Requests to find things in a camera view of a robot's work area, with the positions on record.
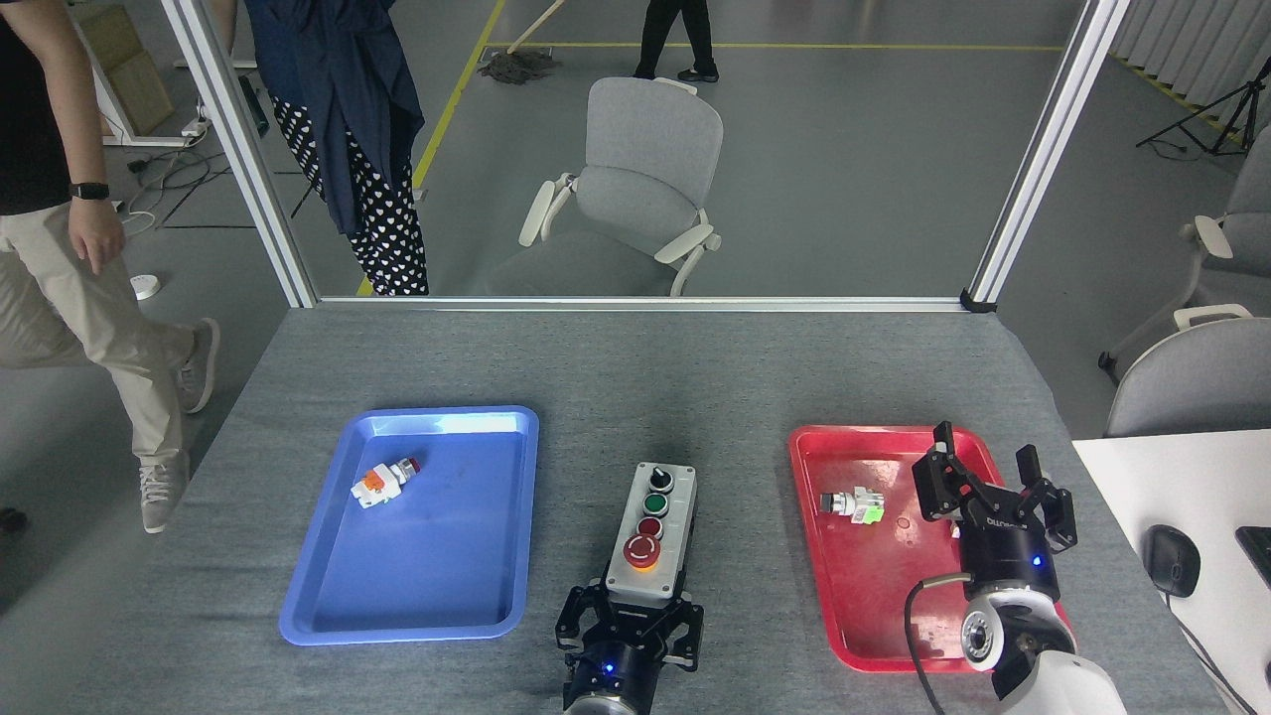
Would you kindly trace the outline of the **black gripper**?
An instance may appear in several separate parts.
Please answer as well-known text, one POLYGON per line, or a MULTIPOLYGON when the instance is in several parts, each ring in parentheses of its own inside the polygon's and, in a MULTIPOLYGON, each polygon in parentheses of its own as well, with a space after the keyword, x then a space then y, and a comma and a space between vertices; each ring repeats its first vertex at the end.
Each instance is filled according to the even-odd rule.
POLYGON ((1016 452, 1021 471, 1021 503, 994 514, 988 486, 957 457, 952 422, 933 429, 933 447, 913 464, 918 511, 935 521, 961 508, 960 560, 971 575, 966 599, 994 591, 1030 589, 1060 598, 1052 549, 1077 546, 1071 491, 1045 475, 1035 444, 1016 452), (1043 519, 1035 516, 1043 511, 1043 519))
POLYGON ((698 671, 704 608, 686 596, 667 608, 614 608, 605 583, 573 587, 557 618, 569 652, 566 714, 648 714, 663 662, 698 671))

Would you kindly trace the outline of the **person's hand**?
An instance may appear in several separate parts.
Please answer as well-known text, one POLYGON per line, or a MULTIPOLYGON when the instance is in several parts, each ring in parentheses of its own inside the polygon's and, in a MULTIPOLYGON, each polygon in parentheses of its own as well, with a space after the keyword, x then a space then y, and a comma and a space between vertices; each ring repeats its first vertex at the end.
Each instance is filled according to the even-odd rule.
POLYGON ((111 199, 70 199, 69 235, 92 276, 100 276, 125 249, 125 230, 111 199))

